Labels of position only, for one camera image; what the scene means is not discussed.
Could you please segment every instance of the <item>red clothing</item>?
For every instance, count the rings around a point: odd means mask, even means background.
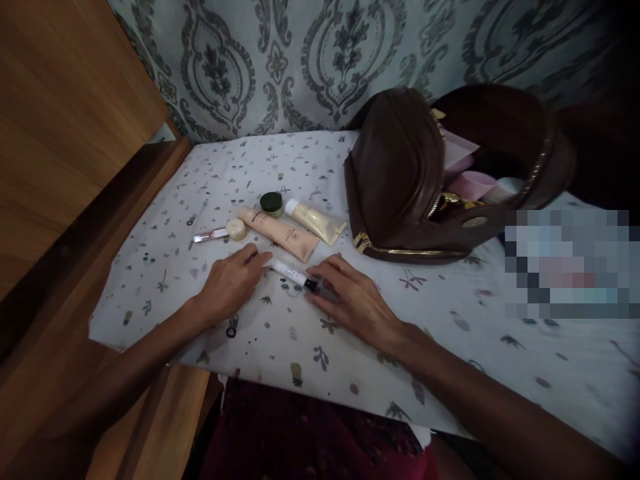
[[[406,423],[229,379],[201,480],[435,480],[433,456]]]

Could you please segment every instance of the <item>patterned wallpaper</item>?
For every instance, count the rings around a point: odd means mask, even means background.
[[[342,128],[376,92],[466,83],[555,105],[607,86],[612,12],[591,0],[109,0],[196,143]]]

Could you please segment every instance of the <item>person's left hand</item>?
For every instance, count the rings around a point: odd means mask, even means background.
[[[236,313],[251,298],[271,252],[258,253],[253,243],[211,266],[205,286],[193,300],[205,327],[214,327]]]

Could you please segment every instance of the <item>hand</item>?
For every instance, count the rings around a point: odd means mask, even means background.
[[[258,253],[253,243],[211,266],[205,286],[194,297],[197,312],[206,327],[230,318],[251,298],[264,273],[271,252]]]
[[[307,295],[310,302],[370,346],[383,352],[388,350],[389,341],[403,322],[382,299],[373,280],[339,254],[307,272],[329,281],[339,296],[339,302],[334,303],[317,295]]]

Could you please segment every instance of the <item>white tablecloth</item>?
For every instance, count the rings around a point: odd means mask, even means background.
[[[249,137],[198,145],[132,230],[115,258],[91,318],[90,338],[123,350],[200,291],[209,267],[248,242],[300,271],[335,252],[372,277],[400,318],[496,380],[540,404],[618,455],[636,380],[628,359],[637,337],[604,337],[591,323],[526,324],[505,318],[504,250],[494,239],[464,261],[425,267],[358,254],[347,227],[333,248],[320,242],[302,265],[249,230],[242,242],[191,244],[193,235],[222,228],[240,205],[280,191],[348,220],[342,164],[356,132]],[[292,219],[281,218],[296,225]],[[276,272],[262,279],[234,319],[196,339],[180,362],[229,376],[466,434],[449,412],[395,362],[382,357],[312,307]]]

